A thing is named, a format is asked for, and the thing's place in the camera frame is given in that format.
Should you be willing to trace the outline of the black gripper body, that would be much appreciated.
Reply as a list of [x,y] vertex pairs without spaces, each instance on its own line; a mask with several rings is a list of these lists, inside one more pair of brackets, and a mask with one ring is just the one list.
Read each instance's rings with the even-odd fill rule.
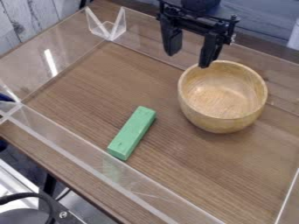
[[166,15],[182,30],[205,36],[217,32],[224,43],[230,45],[236,38],[236,27],[240,16],[221,8],[221,0],[158,0],[157,19]]

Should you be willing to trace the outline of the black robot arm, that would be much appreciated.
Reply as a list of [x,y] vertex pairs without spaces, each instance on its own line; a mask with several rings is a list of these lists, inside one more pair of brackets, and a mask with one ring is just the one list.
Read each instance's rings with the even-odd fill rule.
[[163,49],[174,56],[184,48],[184,31],[205,37],[200,67],[208,68],[218,59],[225,45],[232,45],[240,16],[218,15],[221,0],[158,0]]

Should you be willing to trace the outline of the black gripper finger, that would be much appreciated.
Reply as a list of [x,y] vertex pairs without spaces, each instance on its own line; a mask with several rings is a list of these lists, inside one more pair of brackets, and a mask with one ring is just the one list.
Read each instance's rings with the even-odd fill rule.
[[161,16],[163,49],[169,56],[174,56],[184,47],[184,30],[175,26],[174,21],[166,16]]
[[201,49],[200,67],[208,68],[218,59],[224,47],[224,37],[217,32],[205,35],[204,47]]

